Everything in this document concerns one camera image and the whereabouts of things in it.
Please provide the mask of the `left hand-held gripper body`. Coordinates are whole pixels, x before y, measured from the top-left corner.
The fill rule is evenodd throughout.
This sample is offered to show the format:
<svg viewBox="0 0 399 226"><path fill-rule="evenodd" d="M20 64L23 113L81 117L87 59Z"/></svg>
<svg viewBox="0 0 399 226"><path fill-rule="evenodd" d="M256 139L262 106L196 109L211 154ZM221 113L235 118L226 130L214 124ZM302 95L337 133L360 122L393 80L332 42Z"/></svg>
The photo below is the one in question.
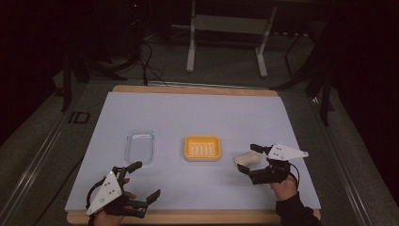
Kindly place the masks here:
<svg viewBox="0 0 399 226"><path fill-rule="evenodd" d="M87 197L87 215L91 218L104 210L108 215L144 218L148 205L136 202L124 194L127 167L114 167L95 184Z"/></svg>

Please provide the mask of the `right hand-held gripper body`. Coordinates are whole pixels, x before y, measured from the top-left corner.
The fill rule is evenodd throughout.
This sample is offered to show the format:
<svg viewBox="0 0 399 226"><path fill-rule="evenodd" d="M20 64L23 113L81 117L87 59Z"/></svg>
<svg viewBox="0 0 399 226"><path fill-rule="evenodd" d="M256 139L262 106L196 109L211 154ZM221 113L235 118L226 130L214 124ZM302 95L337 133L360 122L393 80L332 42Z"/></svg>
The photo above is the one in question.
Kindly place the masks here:
<svg viewBox="0 0 399 226"><path fill-rule="evenodd" d="M307 152L281 144L274 144L266 155L268 166L264 169L251 170L250 180L254 185L280 183L291 173L290 160L308 157Z"/></svg>

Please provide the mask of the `person's left hand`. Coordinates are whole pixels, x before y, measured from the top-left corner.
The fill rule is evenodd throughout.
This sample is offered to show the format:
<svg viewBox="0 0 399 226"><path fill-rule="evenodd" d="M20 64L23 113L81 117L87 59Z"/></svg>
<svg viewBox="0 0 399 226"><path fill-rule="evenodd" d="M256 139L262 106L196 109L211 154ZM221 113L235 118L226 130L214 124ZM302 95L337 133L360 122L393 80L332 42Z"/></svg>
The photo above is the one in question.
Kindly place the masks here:
<svg viewBox="0 0 399 226"><path fill-rule="evenodd" d="M124 184L128 184L129 182L130 182L129 178L123 180ZM127 195L131 199L136 198L136 195L133 194L132 192L125 191L124 194ZM94 218L93 226L120 226L120 224L124 218L125 218L124 216L108 215L103 210L101 212L98 212L98 214Z"/></svg>

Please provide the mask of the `person's right hand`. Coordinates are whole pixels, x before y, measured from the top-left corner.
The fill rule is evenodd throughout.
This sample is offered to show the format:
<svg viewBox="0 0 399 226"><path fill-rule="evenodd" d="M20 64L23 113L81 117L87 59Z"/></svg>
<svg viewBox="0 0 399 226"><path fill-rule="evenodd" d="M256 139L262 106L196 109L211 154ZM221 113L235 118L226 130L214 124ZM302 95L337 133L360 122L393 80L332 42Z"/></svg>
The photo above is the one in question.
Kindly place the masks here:
<svg viewBox="0 0 399 226"><path fill-rule="evenodd" d="M289 200L297 194L295 178L291 175L280 183L271 183L270 187L279 202Z"/></svg>

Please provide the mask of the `clear plastic container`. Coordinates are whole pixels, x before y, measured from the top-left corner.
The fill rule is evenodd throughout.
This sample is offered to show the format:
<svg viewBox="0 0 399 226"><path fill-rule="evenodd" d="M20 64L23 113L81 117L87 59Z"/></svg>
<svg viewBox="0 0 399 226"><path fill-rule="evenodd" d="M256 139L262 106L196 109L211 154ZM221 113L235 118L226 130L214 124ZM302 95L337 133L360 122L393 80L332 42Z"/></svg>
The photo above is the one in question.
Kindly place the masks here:
<svg viewBox="0 0 399 226"><path fill-rule="evenodd" d="M132 130L127 135L124 159L128 164L141 161L150 164L154 153L154 133L152 130Z"/></svg>

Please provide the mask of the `yellow soap dish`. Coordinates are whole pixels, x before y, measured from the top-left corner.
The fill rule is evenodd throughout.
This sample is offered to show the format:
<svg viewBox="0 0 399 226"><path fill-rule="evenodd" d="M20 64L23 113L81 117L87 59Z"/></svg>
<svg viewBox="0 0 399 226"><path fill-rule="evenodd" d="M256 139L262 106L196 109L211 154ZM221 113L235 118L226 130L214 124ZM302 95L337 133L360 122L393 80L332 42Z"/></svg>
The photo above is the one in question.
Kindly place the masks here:
<svg viewBox="0 0 399 226"><path fill-rule="evenodd" d="M217 161L222 155L217 136L187 136L184 138L184 158L187 161Z"/></svg>

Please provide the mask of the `black stand with legs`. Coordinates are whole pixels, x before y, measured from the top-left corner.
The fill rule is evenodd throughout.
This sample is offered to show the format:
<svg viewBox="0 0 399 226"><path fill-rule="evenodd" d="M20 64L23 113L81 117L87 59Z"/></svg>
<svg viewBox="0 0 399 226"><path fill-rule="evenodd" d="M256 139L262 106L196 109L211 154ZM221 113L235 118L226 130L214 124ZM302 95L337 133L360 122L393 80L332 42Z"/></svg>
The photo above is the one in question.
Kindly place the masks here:
<svg viewBox="0 0 399 226"><path fill-rule="evenodd" d="M332 76L331 60L323 45L323 36L327 25L328 22L317 21L307 22L304 25L303 32L295 38L284 55L284 62L291 79L281 85L271 88L272 90L285 90L309 79L310 82L305 88L305 93L308 97L312 97L313 100L319 102L320 118L325 126L329 126L328 111ZM289 53L305 33L308 34L308 37L313 41L314 45L305 62L293 72L290 66Z"/></svg>

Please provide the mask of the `white table mat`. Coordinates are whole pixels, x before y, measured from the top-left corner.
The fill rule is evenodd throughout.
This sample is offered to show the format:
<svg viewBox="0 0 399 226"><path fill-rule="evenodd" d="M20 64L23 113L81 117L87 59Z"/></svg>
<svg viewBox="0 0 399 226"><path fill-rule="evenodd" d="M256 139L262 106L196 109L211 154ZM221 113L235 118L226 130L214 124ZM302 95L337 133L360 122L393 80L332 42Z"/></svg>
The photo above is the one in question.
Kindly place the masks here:
<svg viewBox="0 0 399 226"><path fill-rule="evenodd" d="M144 199L155 190L151 210L271 210L275 196L238 171L235 156L250 144L296 147L295 134L279 97L111 92L107 95L78 172L66 211L81 211L89 189L125 163L127 135L154 133L152 161L133 172L127 190ZM217 136L216 162L184 159L184 138Z"/></svg>

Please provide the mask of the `silver bar behind table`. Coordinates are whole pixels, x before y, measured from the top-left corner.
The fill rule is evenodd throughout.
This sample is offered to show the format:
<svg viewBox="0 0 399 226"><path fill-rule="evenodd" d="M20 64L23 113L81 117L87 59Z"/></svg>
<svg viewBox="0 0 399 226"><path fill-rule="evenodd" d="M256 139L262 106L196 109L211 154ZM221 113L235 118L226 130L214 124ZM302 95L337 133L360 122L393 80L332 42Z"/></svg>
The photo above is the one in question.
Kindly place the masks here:
<svg viewBox="0 0 399 226"><path fill-rule="evenodd" d="M199 83L183 83L183 82L162 82L162 81L150 81L148 86L162 86L162 87L185 87L185 88L212 88L212 89L255 89L252 87L240 87L240 86L229 86L229 85L218 85L218 84L199 84Z"/></svg>

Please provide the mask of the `white metal stand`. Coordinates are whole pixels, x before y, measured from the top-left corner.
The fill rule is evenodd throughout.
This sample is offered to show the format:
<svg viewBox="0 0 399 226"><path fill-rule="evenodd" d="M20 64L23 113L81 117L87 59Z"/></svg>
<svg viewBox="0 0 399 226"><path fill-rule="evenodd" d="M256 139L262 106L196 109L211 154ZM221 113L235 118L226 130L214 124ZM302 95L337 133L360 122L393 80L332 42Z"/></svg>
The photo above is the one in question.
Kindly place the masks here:
<svg viewBox="0 0 399 226"><path fill-rule="evenodd" d="M268 76L268 72L266 69L263 52L271 34L271 29L278 11L278 7L272 7L267 19L254 19L198 14L196 12L196 4L196 0L191 0L190 40L186 61L186 71L188 73L192 73L195 69L197 30L243 33L263 36L262 42L255 48L255 56L260 77L266 78Z"/></svg>

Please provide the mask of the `metal floor rail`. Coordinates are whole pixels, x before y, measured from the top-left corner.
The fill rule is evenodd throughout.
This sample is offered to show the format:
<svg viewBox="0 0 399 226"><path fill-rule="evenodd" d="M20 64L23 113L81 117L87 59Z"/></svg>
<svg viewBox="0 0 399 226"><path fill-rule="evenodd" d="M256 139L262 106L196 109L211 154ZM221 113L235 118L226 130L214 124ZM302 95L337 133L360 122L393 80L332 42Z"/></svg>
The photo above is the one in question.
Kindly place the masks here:
<svg viewBox="0 0 399 226"><path fill-rule="evenodd" d="M0 226L72 226L64 206L83 159L83 139L51 97L0 147Z"/></svg>
<svg viewBox="0 0 399 226"><path fill-rule="evenodd" d="M332 153L333 162L336 167L340 179L342 181L343 189L346 193L347 199L349 200L353 212L356 216L359 226L373 226L373 223L367 213L363 201L356 189L354 181L348 171L347 166L343 161L342 152L337 144L336 138L333 136L330 127L325 126L321 120L319 111L321 110L321 102L317 98L310 98L311 108L317 119L321 123L322 131L327 138L328 147Z"/></svg>

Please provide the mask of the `black rectangular floor bracket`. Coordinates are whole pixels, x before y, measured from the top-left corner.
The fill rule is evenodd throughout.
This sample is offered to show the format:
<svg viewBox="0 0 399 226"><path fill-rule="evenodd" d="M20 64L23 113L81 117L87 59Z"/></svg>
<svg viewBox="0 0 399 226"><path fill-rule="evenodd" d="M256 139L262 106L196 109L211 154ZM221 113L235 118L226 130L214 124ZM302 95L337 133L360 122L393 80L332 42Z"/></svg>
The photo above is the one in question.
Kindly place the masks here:
<svg viewBox="0 0 399 226"><path fill-rule="evenodd" d="M89 119L90 119L89 112L73 111L68 120L68 123L85 124L88 123Z"/></svg>

